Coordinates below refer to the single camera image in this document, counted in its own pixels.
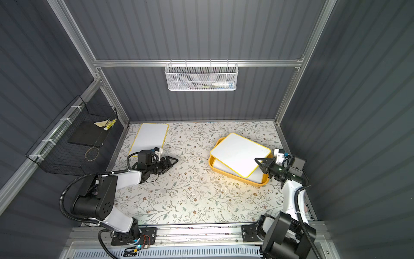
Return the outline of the yellow plastic storage box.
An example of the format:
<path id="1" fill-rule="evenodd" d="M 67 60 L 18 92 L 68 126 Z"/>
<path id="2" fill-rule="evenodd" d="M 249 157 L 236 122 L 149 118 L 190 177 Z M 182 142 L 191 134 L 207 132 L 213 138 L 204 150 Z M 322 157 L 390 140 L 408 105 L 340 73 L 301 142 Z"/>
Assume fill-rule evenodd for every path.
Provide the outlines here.
<path id="1" fill-rule="evenodd" d="M 269 182 L 255 158 L 272 158 L 270 148 L 236 133 L 218 140 L 209 153 L 209 166 L 219 174 L 252 185 L 263 187 Z"/>

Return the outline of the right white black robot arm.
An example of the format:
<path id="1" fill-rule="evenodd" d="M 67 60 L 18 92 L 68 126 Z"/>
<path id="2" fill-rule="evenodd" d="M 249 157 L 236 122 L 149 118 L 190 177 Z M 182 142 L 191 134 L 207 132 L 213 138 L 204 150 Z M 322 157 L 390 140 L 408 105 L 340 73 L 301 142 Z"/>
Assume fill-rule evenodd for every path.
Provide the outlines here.
<path id="1" fill-rule="evenodd" d="M 312 251 L 317 259 L 322 256 L 315 245 L 316 230 L 305 215 L 305 190 L 309 187 L 305 178 L 290 172 L 290 166 L 278 165 L 276 158 L 255 158 L 261 171 L 281 182 L 283 209 L 273 218 L 263 215 L 258 222 L 262 235 L 263 253 L 273 259 L 306 259 Z"/>

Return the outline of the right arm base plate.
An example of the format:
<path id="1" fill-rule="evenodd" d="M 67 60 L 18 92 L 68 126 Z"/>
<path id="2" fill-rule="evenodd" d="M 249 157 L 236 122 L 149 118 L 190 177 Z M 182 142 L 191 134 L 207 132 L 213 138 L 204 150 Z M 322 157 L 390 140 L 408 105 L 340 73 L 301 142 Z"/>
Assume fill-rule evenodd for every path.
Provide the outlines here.
<path id="1" fill-rule="evenodd" d="M 263 234 L 258 230 L 257 224 L 242 225 L 242 237 L 244 242 L 263 241 L 268 243 L 282 243 L 288 228 L 272 224 L 267 232 Z"/>

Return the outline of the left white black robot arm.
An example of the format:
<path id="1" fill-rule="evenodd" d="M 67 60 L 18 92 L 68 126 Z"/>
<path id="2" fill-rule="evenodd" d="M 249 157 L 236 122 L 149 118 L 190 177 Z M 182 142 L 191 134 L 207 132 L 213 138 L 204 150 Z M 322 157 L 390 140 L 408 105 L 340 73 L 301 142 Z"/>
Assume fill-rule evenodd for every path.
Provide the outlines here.
<path id="1" fill-rule="evenodd" d="M 72 180 L 60 195 L 59 210 L 72 221 L 96 224 L 116 235 L 138 239 L 141 236 L 138 220 L 117 209 L 116 191 L 148 183 L 151 175 L 165 174 L 178 162 L 177 158 L 162 156 L 162 149 L 158 147 L 131 153 L 126 159 L 126 169 L 85 174 Z M 81 185 L 77 196 L 71 210 L 67 210 L 66 195 L 78 182 Z"/>

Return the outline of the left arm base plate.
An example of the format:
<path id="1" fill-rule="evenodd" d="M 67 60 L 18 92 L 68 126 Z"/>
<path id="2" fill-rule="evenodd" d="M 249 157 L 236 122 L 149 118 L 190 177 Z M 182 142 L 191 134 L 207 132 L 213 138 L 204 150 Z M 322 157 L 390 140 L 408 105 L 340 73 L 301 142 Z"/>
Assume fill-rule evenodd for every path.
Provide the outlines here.
<path id="1" fill-rule="evenodd" d="M 156 227 L 140 227 L 137 233 L 130 231 L 129 233 L 118 233 L 112 237 L 112 246 L 132 246 L 136 245 L 153 245 L 156 240 Z"/>

